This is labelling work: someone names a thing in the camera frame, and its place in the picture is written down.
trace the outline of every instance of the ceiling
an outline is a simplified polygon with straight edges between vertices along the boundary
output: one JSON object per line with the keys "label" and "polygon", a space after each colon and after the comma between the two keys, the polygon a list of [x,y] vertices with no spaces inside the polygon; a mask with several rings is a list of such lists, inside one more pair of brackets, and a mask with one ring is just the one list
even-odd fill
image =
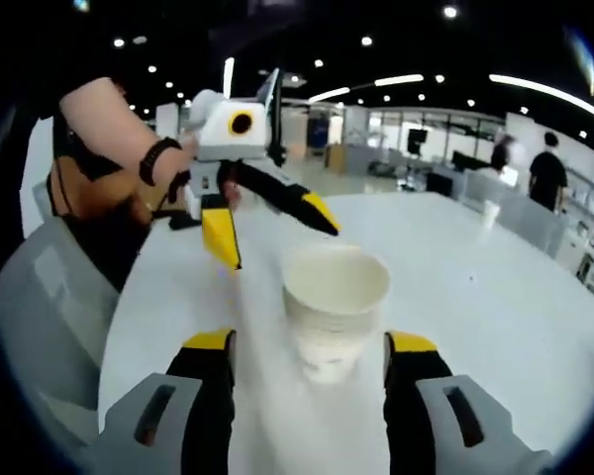
{"label": "ceiling", "polygon": [[[83,5],[86,0],[75,0]],[[524,0],[89,0],[89,15],[110,37],[111,54],[137,111],[183,103],[201,88],[222,89],[225,58],[235,58],[233,95],[250,96],[283,67],[300,78],[284,97],[307,99],[350,87],[331,101],[367,107],[469,109],[528,114],[594,148],[594,117],[541,92],[493,84],[489,73],[529,79],[594,105],[588,74],[570,47],[578,34],[594,56],[594,1],[559,10],[553,1]],[[448,20],[445,4],[458,16]],[[143,36],[147,42],[135,45]],[[370,36],[370,47],[361,38]],[[123,47],[114,47],[123,39]],[[323,61],[316,67],[315,60]],[[156,72],[150,73],[150,65]],[[375,79],[421,73],[423,82],[374,87]],[[438,84],[435,75],[445,82]],[[419,101],[419,94],[426,100]],[[390,101],[385,103],[387,95]]]}

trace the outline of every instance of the window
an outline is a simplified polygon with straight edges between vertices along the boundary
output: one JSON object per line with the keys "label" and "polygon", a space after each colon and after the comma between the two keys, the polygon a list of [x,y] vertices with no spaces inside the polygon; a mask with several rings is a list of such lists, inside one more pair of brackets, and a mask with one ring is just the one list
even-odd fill
{"label": "window", "polygon": [[426,113],[424,119],[427,141],[422,147],[423,157],[440,163],[445,159],[448,115]]}
{"label": "window", "polygon": [[380,148],[382,143],[383,135],[383,113],[382,112],[370,112],[369,113],[369,124],[367,126],[367,144],[374,148]]}
{"label": "window", "polygon": [[463,153],[466,156],[475,156],[478,123],[478,119],[451,116],[450,127],[448,129],[448,145],[446,147],[447,160],[453,158],[455,151]]}
{"label": "window", "polygon": [[475,158],[490,163],[495,139],[501,128],[502,125],[497,122],[480,121]]}
{"label": "window", "polygon": [[400,140],[400,112],[385,112],[383,113],[382,148],[398,148]]}

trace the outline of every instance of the round table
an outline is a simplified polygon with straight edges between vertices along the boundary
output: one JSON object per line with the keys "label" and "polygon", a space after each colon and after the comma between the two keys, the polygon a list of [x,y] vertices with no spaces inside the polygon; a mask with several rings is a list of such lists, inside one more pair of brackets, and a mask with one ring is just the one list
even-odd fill
{"label": "round table", "polygon": [[[389,267],[385,326],[431,339],[453,374],[467,374],[506,407],[531,449],[557,453],[594,406],[594,297],[547,255],[440,195],[327,199],[343,241]],[[323,238],[265,208],[236,213],[240,239],[266,256]],[[243,253],[243,269],[254,255]],[[227,272],[200,229],[154,226],[121,295],[108,335],[99,426],[108,409],[184,340],[234,326]]]}

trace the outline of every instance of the white wall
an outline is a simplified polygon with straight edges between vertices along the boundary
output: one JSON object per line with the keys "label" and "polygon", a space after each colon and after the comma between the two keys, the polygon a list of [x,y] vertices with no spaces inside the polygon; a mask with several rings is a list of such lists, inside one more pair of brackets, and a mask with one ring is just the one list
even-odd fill
{"label": "white wall", "polygon": [[561,132],[537,124],[529,117],[519,114],[506,115],[506,133],[515,137],[524,149],[519,166],[525,170],[528,170],[535,156],[544,151],[546,132],[554,132],[558,137],[558,157],[565,166],[573,168],[594,182],[594,150]]}
{"label": "white wall", "polygon": [[156,133],[162,138],[178,138],[177,104],[164,104],[156,108]]}
{"label": "white wall", "polygon": [[299,108],[283,108],[281,111],[281,141],[288,156],[304,157],[308,136],[308,112]]}
{"label": "white wall", "polygon": [[52,166],[52,118],[38,121],[29,139],[27,162],[20,186],[22,231],[28,237],[42,224],[42,214],[33,196],[33,187],[45,182]]}
{"label": "white wall", "polygon": [[344,116],[332,116],[328,128],[328,144],[341,143],[344,139]]}
{"label": "white wall", "polygon": [[398,126],[381,126],[381,148],[398,148],[398,140],[400,135],[400,127]]}

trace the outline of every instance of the white paper cup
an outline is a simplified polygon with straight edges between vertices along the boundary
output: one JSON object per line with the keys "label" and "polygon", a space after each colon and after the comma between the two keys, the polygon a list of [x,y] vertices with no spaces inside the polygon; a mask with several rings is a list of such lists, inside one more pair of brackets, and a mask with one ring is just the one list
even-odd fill
{"label": "white paper cup", "polygon": [[282,263],[284,302],[307,376],[344,380],[378,329],[389,273],[374,256],[344,244],[310,244]]}
{"label": "white paper cup", "polygon": [[482,224],[484,228],[490,229],[495,225],[495,221],[497,221],[501,209],[502,208],[498,204],[493,203],[492,201],[484,201],[484,208],[482,210]]}

